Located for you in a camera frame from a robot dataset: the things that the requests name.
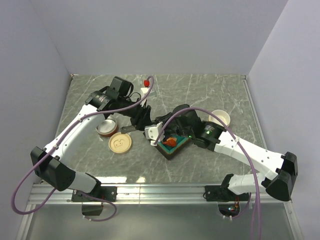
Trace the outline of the red fried chicken piece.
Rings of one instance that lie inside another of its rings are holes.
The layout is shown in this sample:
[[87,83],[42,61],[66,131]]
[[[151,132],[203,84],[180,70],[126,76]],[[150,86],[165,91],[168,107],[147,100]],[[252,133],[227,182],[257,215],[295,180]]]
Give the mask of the red fried chicken piece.
[[177,138],[176,137],[168,137],[166,140],[162,141],[162,144],[165,146],[169,146],[170,148],[174,148],[177,146]]

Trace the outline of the metal tongs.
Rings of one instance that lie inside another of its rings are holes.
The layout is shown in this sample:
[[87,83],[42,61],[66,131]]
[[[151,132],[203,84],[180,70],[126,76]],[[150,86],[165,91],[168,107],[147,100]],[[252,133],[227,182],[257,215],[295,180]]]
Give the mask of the metal tongs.
[[131,133],[131,132],[134,132],[136,131],[136,127],[134,125],[129,125],[129,126],[123,126],[120,128],[120,132],[122,134],[128,134],[128,133]]

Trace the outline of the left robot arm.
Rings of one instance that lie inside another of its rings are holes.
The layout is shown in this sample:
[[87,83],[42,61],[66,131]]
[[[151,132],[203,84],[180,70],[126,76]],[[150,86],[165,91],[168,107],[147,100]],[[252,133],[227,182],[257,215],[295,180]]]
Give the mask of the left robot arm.
[[87,135],[111,114],[119,113],[131,119],[137,130],[152,124],[150,106],[146,98],[154,86],[153,76],[149,76],[148,87],[140,94],[140,100],[132,101],[133,84],[123,78],[114,77],[109,86],[92,92],[80,109],[77,117],[45,147],[35,147],[31,161],[35,174],[58,191],[66,189],[83,192],[89,201],[103,197],[101,182],[88,173],[75,171],[70,167],[70,159]]

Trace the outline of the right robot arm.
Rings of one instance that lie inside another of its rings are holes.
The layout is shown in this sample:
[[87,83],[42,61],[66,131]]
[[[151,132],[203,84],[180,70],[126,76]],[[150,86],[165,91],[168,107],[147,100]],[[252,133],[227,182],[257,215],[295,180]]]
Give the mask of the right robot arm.
[[201,120],[199,107],[179,105],[172,113],[158,118],[154,130],[146,130],[150,143],[156,146],[167,135],[186,137],[199,148],[223,154],[251,167],[251,174],[228,174],[220,185],[220,193],[226,200],[254,192],[267,193],[282,202],[291,200],[298,177],[298,159],[292,152],[284,154],[257,146],[235,135],[219,121]]

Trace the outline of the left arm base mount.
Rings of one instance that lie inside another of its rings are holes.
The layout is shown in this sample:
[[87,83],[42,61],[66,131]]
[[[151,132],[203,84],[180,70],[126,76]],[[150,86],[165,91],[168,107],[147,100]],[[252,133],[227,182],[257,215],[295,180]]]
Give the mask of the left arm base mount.
[[[115,205],[117,199],[118,188],[116,186],[98,186],[90,193],[84,193],[79,190],[74,190],[71,201],[73,203],[82,203],[81,213],[84,219],[92,222],[104,222],[113,218],[117,213],[117,206]],[[109,204],[113,207],[113,213],[103,219],[96,219],[103,210],[104,204]]]

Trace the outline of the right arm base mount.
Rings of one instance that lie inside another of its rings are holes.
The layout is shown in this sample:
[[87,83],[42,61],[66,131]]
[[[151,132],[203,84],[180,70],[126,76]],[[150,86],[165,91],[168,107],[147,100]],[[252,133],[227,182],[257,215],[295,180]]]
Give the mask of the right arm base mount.
[[223,219],[230,221],[239,218],[249,207],[252,194],[242,193],[237,195],[227,187],[220,185],[206,185],[202,197],[207,202],[218,203],[218,213]]

